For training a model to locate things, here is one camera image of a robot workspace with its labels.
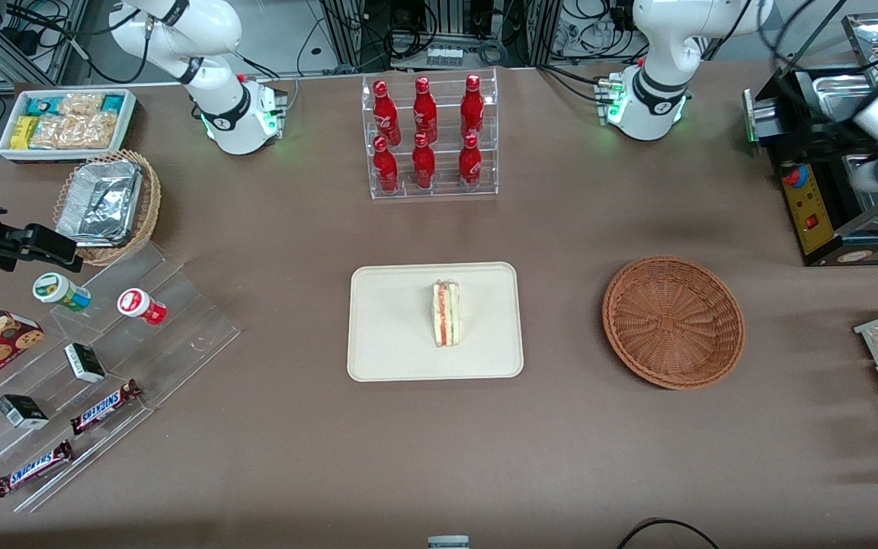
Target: brown tablecloth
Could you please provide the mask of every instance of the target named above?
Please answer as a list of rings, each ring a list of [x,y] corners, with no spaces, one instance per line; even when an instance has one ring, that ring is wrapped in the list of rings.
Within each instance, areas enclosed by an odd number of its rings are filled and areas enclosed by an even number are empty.
[[[501,194],[445,203],[369,199],[359,77],[304,82],[286,138],[245,157],[181,87],[136,88],[155,240],[245,332],[39,511],[0,501],[0,546],[613,547],[661,515],[722,547],[878,547],[878,379],[851,333],[878,317],[878,268],[801,267],[743,138],[766,63],[705,63],[655,143],[532,69],[498,74]],[[50,225],[69,170],[3,162],[4,219]],[[745,355],[713,388],[655,388],[607,346],[605,285],[651,254],[706,265],[742,305]],[[473,261],[518,272],[518,377],[348,377],[356,268]],[[45,315],[45,271],[0,272],[0,308]]]

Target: wicker basket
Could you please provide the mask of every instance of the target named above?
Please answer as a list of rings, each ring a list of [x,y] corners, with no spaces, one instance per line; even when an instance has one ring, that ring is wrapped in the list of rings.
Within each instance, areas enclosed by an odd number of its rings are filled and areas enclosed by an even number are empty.
[[[668,389],[717,383],[745,347],[734,295],[706,268],[676,257],[621,268],[605,291],[602,323],[625,365]]]
[[[161,184],[158,181],[158,174],[154,173],[151,164],[143,156],[132,150],[118,150],[118,152],[90,159],[88,163],[100,164],[116,160],[131,160],[143,168],[142,194],[137,198],[137,212],[132,226],[133,235],[125,246],[120,248],[77,248],[77,255],[83,257],[83,260],[88,264],[97,265],[97,267],[105,267],[105,265],[110,265],[121,256],[140,250],[149,241],[151,233],[154,233],[154,226],[158,222],[158,206],[161,205]],[[72,180],[73,174],[71,173],[66,178],[66,184],[63,185],[62,191],[59,192],[56,206],[53,206],[53,223],[59,221],[60,212],[63,212],[63,205],[66,204],[66,192],[69,191],[70,181]]]

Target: sandwich slice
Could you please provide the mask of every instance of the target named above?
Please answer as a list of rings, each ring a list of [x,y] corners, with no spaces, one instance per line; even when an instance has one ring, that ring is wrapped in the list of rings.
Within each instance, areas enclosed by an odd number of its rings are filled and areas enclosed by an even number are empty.
[[[460,344],[460,285],[456,282],[432,284],[432,323],[436,347]]]

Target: white tray with snacks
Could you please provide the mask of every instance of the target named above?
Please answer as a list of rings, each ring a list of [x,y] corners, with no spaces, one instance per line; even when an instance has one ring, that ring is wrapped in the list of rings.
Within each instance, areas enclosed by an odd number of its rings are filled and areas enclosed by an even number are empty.
[[[117,122],[113,127],[111,141],[105,147],[97,149],[22,149],[13,147],[15,127],[22,116],[29,114],[31,104],[41,103],[50,98],[62,98],[67,94],[103,94],[105,97],[120,97],[120,105],[117,109]],[[66,88],[49,90],[22,91],[15,98],[15,105],[11,109],[9,119],[2,132],[0,139],[0,156],[3,159],[16,163],[24,162],[77,162],[84,159],[93,159],[104,153],[116,152],[121,149],[127,136],[131,116],[135,109],[135,95],[124,88]]]
[[[437,343],[437,281],[459,285],[456,345]],[[355,381],[513,377],[523,367],[512,265],[388,265],[352,275],[348,374]]]

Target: red bottle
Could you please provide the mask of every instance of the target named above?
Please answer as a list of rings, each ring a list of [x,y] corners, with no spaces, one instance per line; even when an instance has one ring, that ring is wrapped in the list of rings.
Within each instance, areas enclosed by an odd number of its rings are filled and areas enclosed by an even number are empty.
[[[425,133],[429,143],[439,139],[439,122],[436,116],[436,100],[429,92],[429,79],[424,76],[415,78],[415,104],[412,105],[415,115],[415,131]]]
[[[388,85],[384,80],[376,80],[375,89],[375,125],[379,134],[388,140],[388,145],[398,146],[402,142],[402,132],[398,129],[398,109],[395,102],[388,97]]]
[[[476,148],[475,133],[468,133],[463,142],[466,146],[460,152],[460,187],[464,191],[476,191],[480,185],[480,163],[483,162],[483,156]]]
[[[379,180],[379,187],[384,194],[396,194],[398,192],[398,163],[395,156],[388,150],[388,142],[383,136],[375,136],[373,141],[375,156],[372,163],[375,164],[375,174]]]
[[[436,175],[436,155],[429,146],[425,132],[415,134],[415,150],[412,150],[412,165],[415,166],[415,184],[428,191]]]
[[[466,139],[469,132],[479,135],[483,129],[483,97],[480,95],[480,77],[476,74],[466,77],[466,95],[460,104],[460,116],[463,118],[460,126],[463,138]]]

